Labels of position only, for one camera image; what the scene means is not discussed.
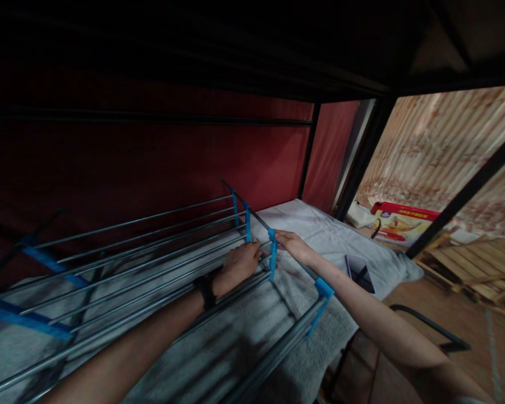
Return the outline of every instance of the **black wristband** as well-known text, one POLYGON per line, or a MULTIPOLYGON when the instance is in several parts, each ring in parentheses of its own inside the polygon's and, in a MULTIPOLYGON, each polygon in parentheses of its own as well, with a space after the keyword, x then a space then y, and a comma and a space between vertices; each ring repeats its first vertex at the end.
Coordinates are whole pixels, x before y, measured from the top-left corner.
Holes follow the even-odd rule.
POLYGON ((208 311, 209 309, 215 307, 215 302, 217 298, 213 294, 212 280, 208 277, 201 276, 195 279, 193 285, 200 289, 200 293, 202 293, 202 297, 204 298, 204 310, 208 311))

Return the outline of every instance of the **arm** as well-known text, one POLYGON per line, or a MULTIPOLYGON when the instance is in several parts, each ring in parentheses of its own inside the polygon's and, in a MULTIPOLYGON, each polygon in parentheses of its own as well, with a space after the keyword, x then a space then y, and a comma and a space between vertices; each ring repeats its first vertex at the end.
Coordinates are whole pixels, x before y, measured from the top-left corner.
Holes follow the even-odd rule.
POLYGON ((282 250, 310 266, 334 290, 357 325, 414 386, 425 403, 458 397, 493 401, 423 334, 367 293, 295 233, 276 230, 282 250))
MULTIPOLYGON (((221 297, 251 276, 258 266, 259 242, 231 250, 213 279, 221 297)), ((119 403, 164 351, 204 311, 193 290, 131 328, 88 362, 62 379, 41 403, 119 403)))

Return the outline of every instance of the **drying rack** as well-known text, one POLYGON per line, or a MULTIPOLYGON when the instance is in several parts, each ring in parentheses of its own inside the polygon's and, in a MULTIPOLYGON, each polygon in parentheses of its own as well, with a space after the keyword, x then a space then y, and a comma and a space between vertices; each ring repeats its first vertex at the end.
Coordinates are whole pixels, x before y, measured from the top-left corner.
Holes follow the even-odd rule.
MULTIPOLYGON (((39 332, 43 332, 46 334, 49 334, 57 339, 64 340, 64 345, 63 349, 59 350, 58 352, 54 353, 53 355, 49 356, 48 358, 41 360, 37 362, 36 364, 23 369, 19 371, 18 373, 12 375, 11 377, 3 380, 0 382, 0 393, 8 389, 9 387, 15 385, 16 383, 30 377, 33 375, 38 374, 42 370, 47 370, 49 368, 52 369, 54 366, 54 381, 49 382, 47 378, 46 383, 31 383, 31 391, 25 391, 23 393, 23 397, 26 397, 26 400, 21 400, 21 402, 25 403, 33 403, 36 402, 38 399, 40 399, 44 394, 46 394, 48 391, 50 391, 54 385, 56 385, 56 382, 59 378, 59 374, 61 373, 61 370, 63 369, 63 361, 67 359, 69 355, 72 353, 81 350, 82 348, 91 345, 92 343, 96 342, 99 339, 102 339, 103 337, 109 335, 113 331, 120 329, 123 327, 125 324, 133 322, 135 319, 141 318, 143 316, 146 316, 157 309, 160 309, 163 307, 165 304, 168 304, 169 302, 173 301, 174 299, 177 299, 178 297, 182 296, 183 294, 189 292, 189 290, 193 289, 193 286, 191 282, 187 282, 184 286, 179 287, 178 289, 173 290, 172 292, 164 295, 163 297, 157 298, 155 301, 152 301, 148 304, 145 304, 144 306, 139 307, 135 311, 128 313, 127 315, 123 316, 122 318, 119 318, 118 320, 114 321, 113 323, 105 326, 104 328, 94 332, 91 335, 88 335, 81 339, 80 341, 76 340, 76 336, 79 330, 87 327, 88 325, 92 325, 96 322, 99 322, 103 320, 104 318, 107 318, 120 310, 129 307, 131 305, 136 305, 140 301, 146 299, 148 296, 153 295, 154 293, 167 288, 168 286, 175 284, 176 282, 179 282, 183 279, 190 279, 191 281, 195 278, 195 275, 198 274, 200 271, 203 269, 206 269, 207 267, 213 267, 215 264, 222 264, 226 258, 227 254, 222 254, 218 257, 216 257, 213 260, 210 260, 207 263, 204 263, 176 278, 171 279, 170 281, 164 282, 163 284, 160 284, 156 286, 154 289, 144 292, 142 294, 139 294, 138 296, 134 297, 131 300, 128 300, 112 309, 109 311, 106 311, 103 314, 100 314, 96 316, 95 318, 92 318, 86 322, 83 321, 83 314, 86 312, 87 309, 97 306, 101 303, 107 302, 125 292, 128 292, 130 290, 134 290, 136 287, 141 286, 142 284, 146 284, 153 279, 156 279, 158 277, 161 277, 165 274, 172 273, 178 268, 182 268, 185 265, 189 265, 193 263, 196 260, 199 260, 201 258, 207 257, 209 254, 212 254, 216 251, 223 250, 225 247, 229 247, 231 244, 235 244, 236 242, 250 242, 252 241, 252 236, 251 236, 251 216, 255 217, 261 225, 267 230, 268 235, 269 235, 269 241, 263 243, 260 247, 260 249, 263 249, 265 247, 270 247, 269 254, 263 254, 263 256, 259 260, 259 267, 260 270, 255 272, 255 274, 246 280, 244 283, 240 284, 238 287, 236 287, 231 293, 229 293, 227 296, 222 298, 220 301, 217 302, 215 307, 213 307, 211 310, 205 312, 202 314, 200 317, 197 318, 197 320, 187 329, 185 332, 175 341, 178 342, 181 339, 185 338, 187 335, 192 333, 194 330, 198 329, 211 319, 213 319, 215 316, 217 316, 219 313, 221 313, 223 310, 231 306, 235 301, 238 299, 242 298, 245 296, 247 293, 252 291, 253 289, 259 287, 261 284, 265 283, 266 281, 271 281, 273 285, 273 289, 278 293, 281 297, 281 300, 286 304, 286 301, 284 297, 281 295, 280 290, 278 287, 273 283, 274 280, 274 275, 276 271, 276 261, 277 261, 277 240, 275 239, 275 232, 260 218, 243 200, 242 197, 239 196, 239 194, 230 186, 228 185, 222 178, 221 181, 228 187, 230 194, 227 196, 223 196, 221 198, 216 198, 212 200, 208 200, 202 203, 194 204, 194 205, 189 205, 185 206, 183 208, 179 209, 174 209, 170 210, 167 212, 159 213, 156 215, 151 215, 145 218, 137 219, 134 221, 129 221, 125 223, 120 223, 120 224, 115 224, 113 226, 85 232, 82 234, 62 238, 60 240, 55 240, 51 242, 43 242, 39 243, 36 237, 36 233, 41 230, 38 229, 38 231, 25 236, 20 243, 18 243, 15 246, 15 250, 22 251, 24 254, 30 256, 31 258, 35 259, 36 261, 40 262, 41 264, 45 265, 47 268, 55 272, 55 274, 45 276, 43 278, 36 279, 34 281, 28 282, 21 284, 19 286, 13 286, 9 288, 7 291, 0 292, 0 320, 6 321, 9 323, 13 323, 22 327, 28 327, 31 329, 35 329, 39 332), (176 213, 180 212, 183 210, 191 209, 197 206, 201 205, 208 205, 216 201, 221 201, 221 200, 232 200, 232 206, 227 209, 219 210, 216 212, 212 212, 207 215, 203 215, 200 217, 197 217, 192 220, 188 220, 182 223, 177 223, 172 226, 164 227, 161 229, 158 229, 156 231, 151 231, 149 233, 136 236, 133 238, 128 238, 126 240, 122 240, 119 242, 112 243, 107 246, 99 247, 96 249, 92 249, 90 251, 84 252, 82 254, 76 254, 67 258, 63 259, 56 259, 54 258, 45 248, 50 247, 52 245, 58 244, 58 243, 63 243, 66 241, 71 241, 75 240, 77 238, 82 238, 86 237, 88 235, 93 235, 95 233, 100 233, 104 232, 110 229, 115 229, 118 227, 123 227, 123 226, 128 226, 133 223, 138 223, 141 221, 147 221, 150 219, 154 219, 157 217, 161 217, 163 215, 168 215, 171 213, 176 213), (238 210, 238 200, 241 202, 243 206, 243 210, 239 211, 238 210), (153 234, 159 233, 159 232, 164 232, 167 230, 171 230, 174 228, 178 228, 179 226, 183 226, 184 224, 189 224, 193 223, 194 221, 198 221, 201 219, 207 219, 212 216, 216 215, 221 215, 224 213, 228 213, 229 211, 232 211, 232 214, 224 216, 222 218, 216 219, 212 222, 209 222, 207 224, 203 224, 201 226, 197 226, 195 228, 189 229, 187 231, 182 231, 179 233, 175 233, 170 236, 166 236, 164 238, 161 238, 159 240, 149 242, 147 244, 144 244, 142 246, 137 246, 134 248, 130 248, 125 251, 121 251, 117 254, 107 256, 104 258, 97 259, 91 263, 88 264, 83 264, 81 266, 77 267, 71 267, 69 266, 70 261, 73 261, 75 259, 81 258, 81 257, 86 257, 88 255, 93 255, 96 253, 100 253, 102 251, 106 251, 109 248, 115 247, 117 245, 125 244, 127 242, 133 241, 133 240, 138 240, 143 237, 147 236, 152 236, 153 234), (192 235, 195 232, 199 232, 201 230, 214 227, 216 225, 219 225, 221 223, 225 222, 233 222, 233 227, 230 230, 223 231, 220 233, 217 233, 215 235, 209 236, 207 238, 204 238, 200 241, 196 241, 192 244, 188 244, 185 247, 179 248, 175 251, 172 251, 170 253, 165 253, 162 256, 157 256, 156 258, 151 258, 146 262, 143 262, 138 265, 134 265, 131 268, 125 269, 121 272, 117 273, 111 273, 109 276, 102 276, 102 269, 108 265, 112 264, 115 262, 119 262, 125 258, 129 258, 132 256, 135 256, 140 253, 145 253, 148 250, 153 250, 157 247, 160 247, 162 245, 167 245, 171 244, 172 242, 175 242, 176 240, 181 240, 184 239, 187 236, 192 235), (191 258, 188 258, 184 261, 181 261, 177 264, 173 264, 171 267, 166 268, 161 270, 160 272, 157 272, 153 275, 150 275, 148 278, 143 278, 141 280, 138 280, 136 282, 133 282, 129 284, 125 288, 121 288, 119 290, 116 290, 108 295, 105 295, 99 299, 92 300, 92 294, 94 290, 101 284, 106 283, 106 282, 111 282, 114 279, 123 277, 128 274, 138 274, 141 273, 139 272, 140 269, 146 268, 149 265, 157 264, 164 262, 169 259, 175 259, 177 257, 180 257, 182 255, 185 255, 186 253, 190 253, 194 251, 196 248, 205 245, 206 243, 209 243, 210 241, 214 241, 220 237, 223 236, 228 236, 231 233, 235 233, 236 230, 239 231, 240 236, 233 238, 223 244, 220 244, 214 248, 209 249, 208 251, 202 252, 200 254, 197 254, 191 258), (90 281, 86 280, 86 273, 93 272, 93 276, 90 281), (66 292, 62 295, 52 297, 51 299, 45 300, 39 304, 33 305, 31 307, 19 307, 14 304, 8 303, 4 299, 6 299, 9 295, 20 292, 35 286, 39 286, 44 284, 45 282, 49 282, 54 279, 61 279, 64 282, 71 282, 76 288, 73 289, 70 292, 66 292), (57 303, 59 301, 62 301, 64 299, 67 299, 68 297, 78 295, 80 293, 84 293, 84 298, 82 300, 82 303, 79 307, 76 307, 74 309, 71 309, 67 311, 66 313, 63 313, 62 315, 59 315, 55 318, 48 318, 45 317, 41 314, 38 314, 37 311, 40 310, 43 307, 52 305, 54 303, 57 303), (67 319, 67 318, 72 318, 70 325, 63 324, 62 321, 67 319)), ((13 257, 14 254, 10 253, 4 260, 2 260, 1 264, 7 263, 9 259, 13 257)), ((334 291, 321 279, 319 278, 309 267, 306 265, 303 265, 300 263, 300 265, 303 267, 304 270, 307 271, 307 273, 315 280, 315 287, 318 290, 318 299, 311 305, 311 307, 306 311, 306 313, 301 316, 301 318, 296 319, 294 322, 293 326, 277 341, 273 347, 255 364, 255 366, 250 370, 247 376, 243 377, 240 382, 238 382, 234 388, 225 396, 225 398, 222 400, 222 402, 225 403, 232 403, 232 402, 244 402, 252 400, 254 398, 254 393, 259 389, 259 387, 264 383, 264 381, 267 379, 267 377, 277 368, 278 365, 288 356, 290 355, 303 341, 308 339, 312 332, 314 331, 314 328, 320 319, 320 316, 327 306, 330 298, 333 296, 334 291)), ((89 353, 94 352, 97 349, 102 349, 104 346, 108 344, 108 341, 105 341, 101 346, 98 348, 91 350, 89 353)))

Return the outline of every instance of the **gray blanket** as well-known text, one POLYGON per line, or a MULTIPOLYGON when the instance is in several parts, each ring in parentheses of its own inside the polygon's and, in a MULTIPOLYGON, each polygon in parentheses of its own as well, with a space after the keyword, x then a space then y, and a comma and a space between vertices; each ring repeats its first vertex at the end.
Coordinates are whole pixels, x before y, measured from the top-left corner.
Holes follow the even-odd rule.
MULTIPOLYGON (((365 258, 379 299, 384 299, 399 283, 419 279, 423 275, 421 269, 409 261, 404 254, 378 245, 300 200, 274 206, 259 212, 259 215, 273 228, 282 228, 299 234, 311 247, 341 270, 346 271, 346 254, 365 258)), ((266 241, 267 231, 255 219, 252 219, 252 223, 254 237, 266 241)), ((222 244, 237 235, 237 233, 229 235, 217 243, 222 244)), ((213 246, 214 244, 203 247, 187 256, 196 255, 213 246)), ((209 255, 192 266, 183 267, 171 277, 225 253, 233 246, 209 255)), ((113 266, 105 270, 123 270, 147 259, 150 257, 122 263, 119 268, 113 266)), ((181 260, 183 258, 137 274, 134 281, 168 268, 181 260)), ((86 313, 85 320, 94 318, 137 296, 141 291, 151 290, 168 279, 169 276, 158 278, 139 289, 90 309, 86 313)), ((131 277, 125 276, 119 281, 101 285, 93 299, 119 290, 132 281, 131 277)), ((285 296, 292 314, 297 317, 300 317, 318 298, 312 279, 286 252, 279 251, 275 283, 285 296)), ((8 301, 13 303, 27 300, 39 301, 70 289, 69 285, 60 283, 55 284, 54 287, 47 286, 44 291, 31 290, 31 295, 27 295, 28 292, 19 293, 22 296, 14 295, 8 301)), ((142 307, 146 302, 168 291, 169 289, 162 290, 146 299, 145 302, 121 310, 115 316, 110 316, 82 330, 78 338, 82 339, 83 336, 101 329, 106 324, 142 307)), ((49 310, 59 313, 60 310, 64 312, 66 307, 71 309, 75 306, 73 303, 64 303, 63 307, 54 305, 49 310)), ((294 322, 292 314, 282 304, 273 285, 269 282, 261 285, 214 320, 172 346, 135 386, 124 402, 217 402, 291 327, 294 322)), ((268 379, 257 396, 257 401, 311 403, 318 392, 327 366, 356 329, 357 325, 346 310, 337 300, 332 299, 313 336, 268 379)), ((94 348, 121 332, 123 329, 73 355, 63 374, 76 369, 93 354, 91 352, 96 352, 93 351, 94 348)), ((56 349, 56 343, 50 337, 0 322, 0 380, 49 356, 53 349, 56 349)), ((26 384, 27 381, 19 383, 0 394, 0 402, 13 402, 26 384)))

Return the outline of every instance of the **blue plastic connector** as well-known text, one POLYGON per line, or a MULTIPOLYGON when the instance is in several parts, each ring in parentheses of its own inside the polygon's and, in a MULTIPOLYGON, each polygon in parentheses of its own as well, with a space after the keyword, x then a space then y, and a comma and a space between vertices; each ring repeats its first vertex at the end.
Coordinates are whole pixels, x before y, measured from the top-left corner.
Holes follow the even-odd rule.
POLYGON ((70 332, 70 328, 64 324, 49 325, 50 318, 37 313, 20 315, 21 311, 23 311, 22 307, 0 300, 0 320, 2 321, 18 324, 64 340, 68 340, 74 335, 70 332))
MULTIPOLYGON (((234 190, 232 188, 230 188, 231 192, 232 192, 232 205, 234 206, 234 214, 237 213, 237 198, 236 198, 236 193, 234 192, 234 190)), ((234 218, 234 224, 236 225, 236 227, 238 227, 240 225, 240 220, 237 218, 237 216, 234 218)))
MULTIPOLYGON (((49 252, 33 248, 31 245, 34 241, 35 240, 31 236, 24 237, 22 239, 22 243, 25 245, 25 247, 22 249, 22 252, 24 252, 29 257, 35 259, 38 263, 45 265, 53 272, 59 273, 67 269, 65 265, 58 264, 56 262, 56 259, 49 252)), ((86 279, 84 279, 81 276, 65 275, 64 278, 66 278, 76 287, 86 286, 89 283, 86 279)))
POLYGON ((251 242, 253 240, 253 236, 251 234, 251 210, 247 203, 243 202, 243 208, 245 209, 245 231, 247 232, 247 242, 251 242))
POLYGON ((268 230, 269 239, 271 240, 271 248, 269 252, 271 253, 271 258, 269 259, 269 270, 271 274, 269 275, 269 280, 272 281, 275 278, 275 264, 277 263, 277 251, 279 242, 275 238, 275 230, 268 230))
POLYGON ((324 313, 325 308, 329 304, 329 300, 331 300, 331 297, 333 297, 333 295, 335 294, 335 291, 331 288, 331 286, 329 286, 327 282, 324 281, 322 278, 318 278, 314 283, 314 286, 316 287, 316 290, 318 290, 318 295, 325 297, 325 303, 320 307, 320 309, 318 309, 316 317, 314 318, 311 324, 311 328, 309 332, 307 332, 307 339, 309 339, 310 336, 313 334, 314 328, 318 324, 318 321, 320 320, 322 313, 324 313))

